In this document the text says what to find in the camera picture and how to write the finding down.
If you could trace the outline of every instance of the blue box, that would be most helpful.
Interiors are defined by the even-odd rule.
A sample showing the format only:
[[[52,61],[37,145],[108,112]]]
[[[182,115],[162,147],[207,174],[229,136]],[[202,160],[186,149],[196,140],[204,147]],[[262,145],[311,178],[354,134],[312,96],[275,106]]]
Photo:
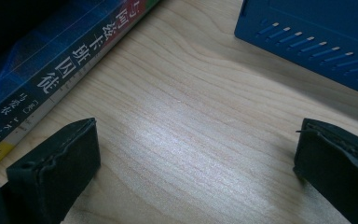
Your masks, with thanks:
[[[358,0],[244,0],[235,36],[358,91]]]

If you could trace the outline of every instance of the wooden desk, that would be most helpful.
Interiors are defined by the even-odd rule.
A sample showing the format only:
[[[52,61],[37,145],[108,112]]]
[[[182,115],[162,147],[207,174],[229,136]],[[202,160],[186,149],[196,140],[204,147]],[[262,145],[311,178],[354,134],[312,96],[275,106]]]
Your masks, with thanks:
[[[241,3],[161,2],[0,163],[0,184],[94,117],[103,165],[63,223],[347,222],[292,168],[303,118],[358,135],[358,92],[237,39]]]

